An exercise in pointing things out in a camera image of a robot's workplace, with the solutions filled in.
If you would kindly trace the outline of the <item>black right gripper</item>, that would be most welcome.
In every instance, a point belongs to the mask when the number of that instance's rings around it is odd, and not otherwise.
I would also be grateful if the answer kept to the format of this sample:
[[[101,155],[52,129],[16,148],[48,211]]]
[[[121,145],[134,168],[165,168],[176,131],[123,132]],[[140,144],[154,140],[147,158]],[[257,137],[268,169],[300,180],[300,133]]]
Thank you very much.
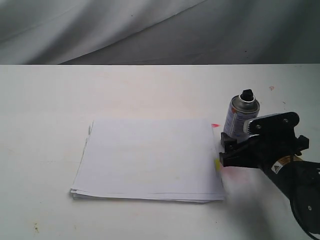
[[[219,153],[220,163],[223,167],[260,169],[276,175],[285,168],[307,168],[300,156],[309,148],[309,139],[296,137],[299,122],[299,115],[293,111],[245,120],[242,136],[221,133],[224,152]]]

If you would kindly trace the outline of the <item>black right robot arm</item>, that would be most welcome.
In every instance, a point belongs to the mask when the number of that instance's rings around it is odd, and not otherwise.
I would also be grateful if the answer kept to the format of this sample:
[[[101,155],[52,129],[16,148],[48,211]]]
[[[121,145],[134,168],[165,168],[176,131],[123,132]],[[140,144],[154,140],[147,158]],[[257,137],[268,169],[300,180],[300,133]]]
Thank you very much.
[[[301,159],[309,138],[296,136],[300,117],[295,112],[276,113],[246,120],[249,137],[237,142],[221,133],[223,167],[260,169],[288,198],[298,225],[313,240],[320,234],[320,164]]]

